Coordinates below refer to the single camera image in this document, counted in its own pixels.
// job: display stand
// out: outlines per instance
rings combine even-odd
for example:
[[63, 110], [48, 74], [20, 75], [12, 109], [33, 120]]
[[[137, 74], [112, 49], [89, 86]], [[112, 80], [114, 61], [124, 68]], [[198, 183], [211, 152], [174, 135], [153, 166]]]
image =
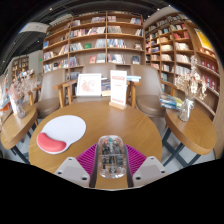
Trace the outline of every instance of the display stand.
[[112, 107], [116, 107], [118, 109], [124, 110], [127, 107], [127, 104], [125, 106], [119, 105], [117, 103], [109, 102], [109, 105]]
[[127, 86], [127, 72], [111, 70], [111, 99], [110, 106], [124, 110], [127, 107], [126, 104], [126, 86]]

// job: picture frame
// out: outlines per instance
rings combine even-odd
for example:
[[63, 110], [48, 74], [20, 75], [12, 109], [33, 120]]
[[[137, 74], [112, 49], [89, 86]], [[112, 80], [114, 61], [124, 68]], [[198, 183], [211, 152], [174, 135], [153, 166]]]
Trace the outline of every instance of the picture frame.
[[201, 42], [201, 46], [207, 50], [210, 50], [213, 52], [213, 48], [211, 46], [211, 43], [209, 42], [209, 40], [207, 39], [207, 37], [201, 32], [201, 30], [199, 29], [194, 29], [197, 36], [198, 36], [198, 39], [200, 40]]
[[101, 96], [101, 73], [79, 74], [77, 96]]

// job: mouse pad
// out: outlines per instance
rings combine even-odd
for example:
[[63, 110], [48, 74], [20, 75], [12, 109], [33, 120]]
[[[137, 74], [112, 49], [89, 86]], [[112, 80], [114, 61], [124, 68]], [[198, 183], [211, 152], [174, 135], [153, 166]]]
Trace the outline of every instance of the mouse pad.
[[85, 121], [74, 115], [64, 115], [49, 121], [37, 136], [40, 149], [49, 154], [62, 153], [78, 141], [86, 131]]

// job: wooden table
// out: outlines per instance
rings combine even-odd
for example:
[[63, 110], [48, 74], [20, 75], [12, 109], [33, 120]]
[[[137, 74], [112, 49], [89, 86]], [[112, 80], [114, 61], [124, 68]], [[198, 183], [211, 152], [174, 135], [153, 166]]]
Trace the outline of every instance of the wooden table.
[[[42, 151], [36, 142], [37, 135], [45, 124], [55, 117], [75, 115], [86, 122], [86, 132], [65, 152], [51, 155]], [[127, 106], [126, 109], [109, 106], [107, 101], [90, 101], [71, 104], [47, 116], [35, 129], [29, 144], [30, 163], [50, 173], [54, 173], [67, 157], [77, 157], [90, 146], [98, 143], [104, 135], [117, 135], [124, 144], [130, 145], [145, 156], [162, 158], [162, 141], [154, 123], [142, 112]], [[107, 179], [97, 175], [96, 188], [128, 188], [126, 176], [118, 179]]]
[[37, 110], [35, 106], [27, 105], [25, 111], [26, 116], [22, 119], [17, 115], [11, 114], [7, 120], [5, 120], [1, 131], [1, 142], [5, 149], [11, 149], [15, 155], [18, 154], [25, 163], [29, 164], [29, 161], [16, 147], [16, 144], [29, 133], [30, 128], [35, 129]]
[[[183, 167], [190, 166], [194, 164], [201, 155], [210, 153], [216, 144], [217, 134], [215, 126], [204, 112], [194, 108], [187, 122], [181, 121], [180, 118], [178, 118], [178, 114], [179, 111], [166, 109], [165, 120], [168, 129], [163, 137], [163, 146], [165, 146], [172, 155], [163, 164], [164, 166], [174, 158], [176, 158]], [[167, 142], [171, 131], [181, 142], [176, 150]], [[179, 155], [184, 146], [197, 154], [189, 163], [186, 163]]]

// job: wall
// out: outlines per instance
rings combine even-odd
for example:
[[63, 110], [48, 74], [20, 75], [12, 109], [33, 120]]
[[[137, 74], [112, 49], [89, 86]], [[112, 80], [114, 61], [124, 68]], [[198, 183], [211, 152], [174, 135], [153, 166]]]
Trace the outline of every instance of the wall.
[[43, 60], [43, 51], [35, 51], [29, 54], [29, 69], [34, 69], [35, 74], [39, 76], [42, 74], [42, 63], [39, 59]]

